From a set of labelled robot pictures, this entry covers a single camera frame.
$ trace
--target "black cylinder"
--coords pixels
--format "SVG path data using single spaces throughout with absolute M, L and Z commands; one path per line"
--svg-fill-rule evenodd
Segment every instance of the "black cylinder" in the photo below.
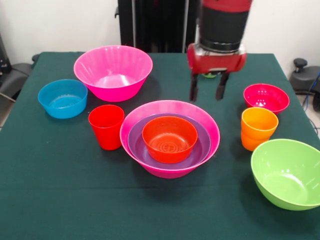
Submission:
M 245 32 L 249 12 L 225 12 L 202 6 L 200 45 L 214 52 L 235 52 Z

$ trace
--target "pink bowl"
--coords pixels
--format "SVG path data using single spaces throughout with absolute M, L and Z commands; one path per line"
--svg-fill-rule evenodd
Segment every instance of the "pink bowl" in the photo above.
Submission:
M 82 54 L 73 71 L 97 98 L 121 102 L 135 96 L 153 68 L 145 52 L 122 45 L 101 46 Z
M 249 108 L 261 107 L 274 114 L 283 112 L 290 104 L 290 98 L 285 91 L 277 86 L 264 83 L 248 86 L 243 92 L 243 97 Z
M 208 156 L 202 162 L 182 169 L 157 168 L 135 158 L 128 146 L 128 135 L 131 131 L 131 128 L 140 120 L 154 114 L 180 114 L 199 122 L 207 130 L 210 136 L 211 148 Z M 124 150 L 130 155 L 130 157 L 136 160 L 149 173 L 164 179 L 175 179 L 190 173 L 192 170 L 206 163 L 215 154 L 220 143 L 220 131 L 215 120 L 200 107 L 183 101 L 161 100 L 148 102 L 130 112 L 124 119 L 124 122 L 121 126 L 120 140 Z

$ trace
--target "orange bowl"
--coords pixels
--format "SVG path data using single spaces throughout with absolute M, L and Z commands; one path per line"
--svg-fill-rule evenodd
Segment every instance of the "orange bowl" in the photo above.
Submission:
M 146 148 L 155 160 L 176 164 L 185 160 L 198 139 L 197 129 L 177 116 L 161 116 L 149 121 L 142 130 Z

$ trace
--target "blue bowl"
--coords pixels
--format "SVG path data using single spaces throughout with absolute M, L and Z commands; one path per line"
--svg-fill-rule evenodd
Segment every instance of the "blue bowl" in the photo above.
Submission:
M 56 119 L 73 118 L 86 108 L 87 87 L 78 80 L 63 79 L 45 85 L 38 101 L 45 111 Z

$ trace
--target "green bowl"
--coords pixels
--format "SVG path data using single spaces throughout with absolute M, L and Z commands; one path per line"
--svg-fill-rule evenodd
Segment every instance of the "green bowl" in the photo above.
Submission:
M 251 169 L 262 194 L 282 209 L 320 206 L 320 151 L 300 141 L 275 139 L 252 153 Z

